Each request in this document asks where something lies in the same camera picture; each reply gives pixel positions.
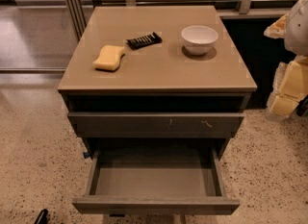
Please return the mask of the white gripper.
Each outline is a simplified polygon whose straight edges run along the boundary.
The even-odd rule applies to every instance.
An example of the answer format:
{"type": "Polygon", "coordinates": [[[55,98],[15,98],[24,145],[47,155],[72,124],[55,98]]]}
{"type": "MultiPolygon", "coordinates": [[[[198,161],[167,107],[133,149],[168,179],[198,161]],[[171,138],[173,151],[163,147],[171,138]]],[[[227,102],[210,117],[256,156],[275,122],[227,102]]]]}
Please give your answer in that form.
{"type": "MultiPolygon", "coordinates": [[[[284,38],[287,14],[282,15],[264,31],[265,37],[284,38]]],[[[299,101],[308,95],[308,57],[297,55],[288,63],[279,94],[269,97],[269,111],[279,116],[289,116],[298,106],[299,101]]]]}

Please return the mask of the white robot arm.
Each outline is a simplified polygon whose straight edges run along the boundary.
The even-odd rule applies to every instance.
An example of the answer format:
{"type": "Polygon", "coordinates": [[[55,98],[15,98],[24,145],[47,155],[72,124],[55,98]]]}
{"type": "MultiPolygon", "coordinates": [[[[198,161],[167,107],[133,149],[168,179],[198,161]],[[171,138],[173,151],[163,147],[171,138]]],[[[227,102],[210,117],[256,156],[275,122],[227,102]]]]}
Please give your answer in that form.
{"type": "Polygon", "coordinates": [[[268,118],[283,120],[308,95],[308,0],[298,0],[264,35],[283,38],[285,49],[295,54],[289,63],[278,65],[267,102],[268,118]]]}

